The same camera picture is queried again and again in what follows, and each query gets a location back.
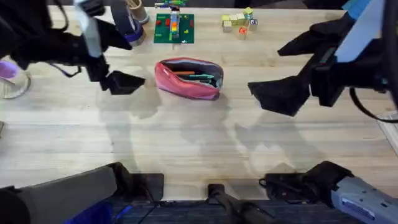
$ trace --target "cable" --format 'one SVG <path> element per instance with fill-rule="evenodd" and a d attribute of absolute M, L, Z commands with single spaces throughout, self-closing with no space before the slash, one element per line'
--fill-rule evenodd
<path fill-rule="evenodd" d="M 67 13 L 65 12 L 61 2 L 59 0 L 54 0 L 54 3 L 58 6 L 58 8 L 61 10 L 63 17 L 65 18 L 65 25 L 61 29 L 58 29 L 60 32 L 65 32 L 68 27 L 69 27 L 69 19 L 67 16 Z"/>
<path fill-rule="evenodd" d="M 382 119 L 377 117 L 376 115 L 372 114 L 368 109 L 366 109 L 362 103 L 360 102 L 358 96 L 356 95 L 356 91 L 355 88 L 350 88 L 349 89 L 349 95 L 351 97 L 351 99 L 353 100 L 353 103 L 355 104 L 355 106 L 364 114 L 368 115 L 369 117 L 376 119 L 378 121 L 382 121 L 385 123 L 391 123 L 391 124 L 396 124 L 398 123 L 398 119 Z"/>
<path fill-rule="evenodd" d="M 72 78 L 75 75 L 81 73 L 81 67 L 80 66 L 77 66 L 77 71 L 75 73 L 70 74 L 70 73 L 66 72 L 65 70 L 63 70 L 62 68 L 58 67 L 57 65 L 54 65 L 53 63 L 48 63 L 48 64 L 53 66 L 54 68 L 58 69 L 60 72 L 62 72 L 63 75 L 65 75 L 68 78 Z"/>
<path fill-rule="evenodd" d="M 137 224 L 141 224 L 158 206 L 159 204 L 156 204 L 150 210 L 148 210 L 148 212 L 137 222 Z"/>
<path fill-rule="evenodd" d="M 265 184 L 265 183 L 266 183 L 265 178 L 259 179 L 259 185 L 267 190 L 267 184 Z M 283 187 L 283 188 L 285 188 L 285 190 L 289 190 L 289 191 L 293 191 L 294 193 L 298 193 L 296 190 L 292 190 L 291 188 L 287 188 L 286 185 L 280 185 L 278 182 L 271 182 L 271 183 L 274 184 L 274 185 L 279 185 L 279 187 Z M 270 194 L 274 195 L 275 194 L 275 187 L 272 190 L 273 191 L 271 191 Z M 287 199 L 284 199 L 284 202 L 286 202 L 286 203 L 288 203 L 290 205 L 300 205 L 300 204 L 303 204 L 303 203 L 311 203 L 309 200 L 299 200 L 297 202 L 292 202 L 292 201 L 289 201 Z"/>
<path fill-rule="evenodd" d="M 123 207 L 120 212 L 118 212 L 118 214 L 115 216 L 114 220 L 113 220 L 113 224 L 116 224 L 118 222 L 118 220 L 125 215 L 128 211 L 130 211 L 130 209 L 132 209 L 131 204 L 126 205 L 125 207 Z"/>
<path fill-rule="evenodd" d="M 208 199 L 204 200 L 204 201 L 191 203 L 189 205 L 179 205 L 178 202 L 162 202 L 160 204 L 160 206 L 162 208 L 195 208 L 195 207 L 200 206 L 200 205 L 221 206 L 220 204 L 210 204 L 209 203 L 209 199 L 210 199 L 210 197 Z"/>

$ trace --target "lego baseplate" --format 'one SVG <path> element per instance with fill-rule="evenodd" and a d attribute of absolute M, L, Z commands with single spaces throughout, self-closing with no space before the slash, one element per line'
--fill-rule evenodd
<path fill-rule="evenodd" d="M 170 14 L 156 15 L 156 21 L 160 24 L 155 27 L 155 44 L 193 44 L 195 41 L 195 16 L 193 14 L 180 14 L 180 37 L 170 40 L 170 27 L 166 25 L 166 19 Z"/>

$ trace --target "black cable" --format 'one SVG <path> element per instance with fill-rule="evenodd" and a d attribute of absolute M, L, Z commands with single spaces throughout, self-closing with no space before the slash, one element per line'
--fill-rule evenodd
<path fill-rule="evenodd" d="M 68 28 L 69 28 L 69 19 L 67 16 L 67 13 L 65 12 L 61 2 L 59 0 L 54 0 L 54 3 L 58 6 L 58 8 L 60 9 L 60 11 L 63 14 L 63 17 L 65 18 L 65 25 L 64 27 L 62 27 L 61 29 L 58 29 L 60 32 L 65 32 Z"/>
<path fill-rule="evenodd" d="M 48 63 L 48 64 L 53 66 L 54 68 L 58 69 L 60 72 L 62 72 L 63 75 L 65 75 L 68 78 L 72 78 L 75 75 L 81 73 L 81 67 L 80 66 L 77 66 L 77 71 L 75 73 L 70 74 L 70 73 L 66 72 L 65 70 L 63 70 L 62 68 L 58 67 L 57 65 L 54 65 L 53 63 Z"/>
<path fill-rule="evenodd" d="M 372 114 L 368 109 L 366 109 L 362 103 L 360 102 L 358 96 L 356 95 L 355 88 L 350 88 L 349 89 L 349 95 L 351 96 L 351 99 L 353 100 L 353 103 L 355 106 L 364 114 L 368 115 L 369 117 L 376 119 L 378 121 L 382 121 L 385 123 L 391 123 L 391 124 L 396 124 L 398 123 L 398 119 L 382 119 L 377 117 L 376 115 Z"/>
<path fill-rule="evenodd" d="M 265 178 L 259 179 L 259 185 L 267 190 L 267 184 L 265 184 L 265 183 L 266 183 Z M 294 193 L 298 193 L 296 190 L 292 190 L 291 188 L 287 188 L 285 185 L 279 185 L 278 182 L 271 182 L 271 183 L 274 184 L 274 185 L 278 185 L 279 187 L 283 187 L 285 190 L 289 190 L 289 191 L 293 191 Z M 274 194 L 275 194 L 275 189 L 271 192 L 271 195 L 274 195 Z M 297 202 L 292 202 L 292 201 L 289 201 L 289 200 L 286 200 L 286 199 L 284 199 L 284 202 L 286 202 L 286 203 L 288 203 L 290 205 L 300 205 L 300 204 L 303 204 L 303 203 L 311 203 L 309 200 L 299 200 Z"/>
<path fill-rule="evenodd" d="M 140 185 L 139 187 L 145 191 L 147 197 L 149 197 L 149 201 L 150 201 L 151 203 L 155 203 L 154 207 L 152 207 L 152 208 L 148 211 L 148 213 L 146 213 L 146 214 L 141 218 L 141 220 L 138 222 L 138 223 L 142 223 L 142 222 L 144 221 L 144 219 L 145 219 L 148 215 L 150 215 L 150 213 L 152 213 L 152 212 L 155 210 L 155 208 L 156 208 L 157 206 L 160 205 L 161 202 L 155 202 L 155 201 L 154 201 L 154 197 L 153 197 L 152 193 L 150 192 L 150 190 L 148 189 L 148 187 L 146 186 L 146 184 L 142 184 L 142 185 Z M 120 218 L 119 215 L 120 215 L 125 209 L 127 209 L 128 206 L 131 206 L 131 204 L 129 203 L 128 205 L 126 205 L 125 207 L 123 207 L 123 208 L 117 213 L 117 215 L 116 215 L 115 218 L 114 218 L 114 221 L 112 222 L 113 224 L 117 224 L 117 222 L 118 222 L 118 220 L 119 220 L 119 218 Z"/>
<path fill-rule="evenodd" d="M 181 205 L 181 202 L 162 202 L 160 206 L 162 208 L 195 208 L 200 205 L 212 205 L 208 203 L 208 199 L 200 202 L 193 202 L 188 205 Z"/>
<path fill-rule="evenodd" d="M 150 210 L 148 210 L 148 212 L 137 222 L 137 224 L 141 224 L 158 206 L 159 204 L 157 203 Z"/>

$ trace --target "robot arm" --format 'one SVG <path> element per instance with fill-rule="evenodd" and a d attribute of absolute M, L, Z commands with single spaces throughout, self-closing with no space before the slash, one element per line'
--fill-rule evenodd
<path fill-rule="evenodd" d="M 398 123 L 372 114 L 355 91 L 356 88 L 389 91 L 398 106 L 397 1 L 352 2 L 358 4 L 352 13 L 349 10 L 341 19 L 314 24 L 278 50 L 280 56 L 313 54 L 298 75 L 248 83 L 262 109 L 295 116 L 310 95 L 317 97 L 320 105 L 332 107 L 348 87 L 353 103 L 364 114 Z M 358 8 L 363 10 L 362 14 L 353 17 Z M 380 30 L 382 38 L 374 39 Z"/>
<path fill-rule="evenodd" d="M 365 223 L 398 223 L 396 199 L 332 162 L 304 174 L 266 174 L 259 183 L 271 199 L 322 202 Z"/>
<path fill-rule="evenodd" d="M 0 32 L 6 37 L 0 43 L 0 58 L 9 54 L 22 69 L 36 62 L 47 62 L 56 68 L 55 63 L 77 66 L 79 71 L 85 67 L 90 81 L 99 82 L 102 90 L 110 89 L 113 95 L 133 93 L 145 80 L 120 71 L 109 73 L 103 55 L 110 46 L 132 49 L 113 24 L 95 18 L 105 12 L 103 1 L 76 0 L 75 7 L 81 36 L 65 32 L 68 19 L 63 9 L 65 27 L 52 28 L 46 0 L 0 0 Z M 63 73 L 68 77 L 75 75 Z"/>
<path fill-rule="evenodd" d="M 0 223 L 64 223 L 109 197 L 161 200 L 163 174 L 130 174 L 120 163 L 43 184 L 0 189 Z"/>
<path fill-rule="evenodd" d="M 306 173 L 266 174 L 259 184 L 266 188 L 271 200 L 322 202 L 364 223 L 398 223 L 396 199 L 332 162 L 322 162 Z M 287 224 L 253 203 L 226 194 L 222 184 L 208 186 L 208 201 L 221 204 L 232 224 Z"/>

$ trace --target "tape roll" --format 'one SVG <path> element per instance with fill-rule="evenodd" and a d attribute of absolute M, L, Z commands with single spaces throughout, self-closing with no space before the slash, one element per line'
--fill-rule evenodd
<path fill-rule="evenodd" d="M 144 28 L 139 21 L 132 18 L 125 0 L 113 0 L 111 12 L 118 31 L 124 35 L 132 46 L 140 45 L 145 38 Z"/>
<path fill-rule="evenodd" d="M 145 10 L 142 0 L 126 0 L 130 7 L 132 17 L 137 19 L 139 23 L 145 24 L 149 21 L 149 15 Z"/>

